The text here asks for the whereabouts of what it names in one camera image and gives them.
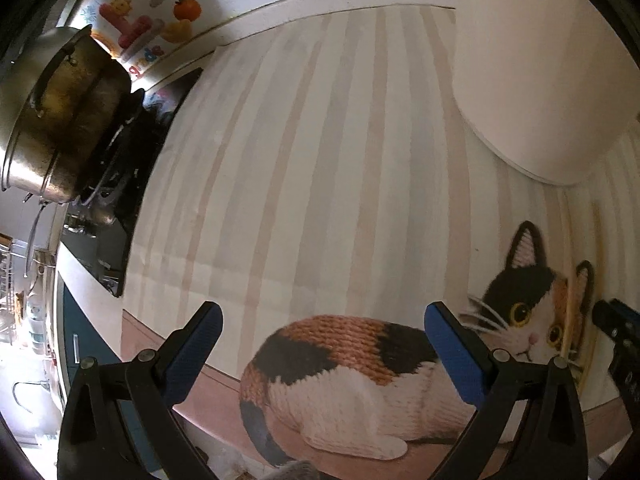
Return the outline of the black gas stove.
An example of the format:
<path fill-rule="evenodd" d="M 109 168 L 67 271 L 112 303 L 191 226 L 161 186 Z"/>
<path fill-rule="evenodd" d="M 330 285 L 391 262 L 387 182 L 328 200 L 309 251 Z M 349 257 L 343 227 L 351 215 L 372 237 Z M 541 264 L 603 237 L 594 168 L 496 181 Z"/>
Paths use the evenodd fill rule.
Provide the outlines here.
<path fill-rule="evenodd" d="M 190 70 L 148 94 L 108 148 L 108 164 L 67 209 L 62 242 L 111 295 L 124 291 L 134 228 L 143 195 L 175 114 L 201 78 Z"/>

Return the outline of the white cylindrical utensil holder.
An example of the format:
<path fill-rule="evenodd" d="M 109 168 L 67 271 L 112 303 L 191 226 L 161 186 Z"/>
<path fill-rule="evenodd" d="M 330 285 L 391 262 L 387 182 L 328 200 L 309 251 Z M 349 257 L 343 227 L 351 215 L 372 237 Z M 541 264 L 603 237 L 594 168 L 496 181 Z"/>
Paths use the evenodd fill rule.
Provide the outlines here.
<path fill-rule="evenodd" d="M 529 177 L 588 177 L 639 110 L 639 69 L 589 0 L 457 0 L 452 88 L 488 148 Z"/>

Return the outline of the striped cat placemat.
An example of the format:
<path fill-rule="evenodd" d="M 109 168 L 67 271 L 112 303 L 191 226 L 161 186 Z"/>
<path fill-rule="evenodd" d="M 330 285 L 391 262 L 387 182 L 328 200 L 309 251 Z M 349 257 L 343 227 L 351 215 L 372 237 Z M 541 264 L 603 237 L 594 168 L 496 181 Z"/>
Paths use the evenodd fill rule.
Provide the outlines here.
<path fill-rule="evenodd" d="M 194 425 L 272 466 L 425 478 L 473 411 L 427 348 L 440 300 L 516 358 L 570 359 L 591 454 L 628 434 L 591 309 L 639 302 L 639 102 L 589 99 L 586 180 L 535 181 L 458 109 L 455 32 L 451 10 L 386 6 L 213 56 L 145 191 L 122 328 L 133 354 L 220 304 Z"/>

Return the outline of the stainless steel pot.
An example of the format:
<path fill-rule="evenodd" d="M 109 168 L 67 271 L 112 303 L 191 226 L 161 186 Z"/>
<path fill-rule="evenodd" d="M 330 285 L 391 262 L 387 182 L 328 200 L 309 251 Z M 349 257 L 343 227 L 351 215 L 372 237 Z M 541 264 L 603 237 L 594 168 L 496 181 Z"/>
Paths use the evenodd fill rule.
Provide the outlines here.
<path fill-rule="evenodd" d="M 2 190 L 73 200 L 124 120 L 130 91 L 127 71 L 90 26 L 39 36 L 1 81 Z"/>

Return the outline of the fruit sticker poster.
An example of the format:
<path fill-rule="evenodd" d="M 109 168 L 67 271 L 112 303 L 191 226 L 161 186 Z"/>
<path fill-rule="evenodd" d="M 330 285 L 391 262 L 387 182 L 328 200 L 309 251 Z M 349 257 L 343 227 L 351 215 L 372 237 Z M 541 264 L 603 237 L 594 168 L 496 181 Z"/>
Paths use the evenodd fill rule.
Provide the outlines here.
<path fill-rule="evenodd" d="M 217 0 L 82 0 L 72 19 L 130 73 L 153 65 L 215 25 Z"/>

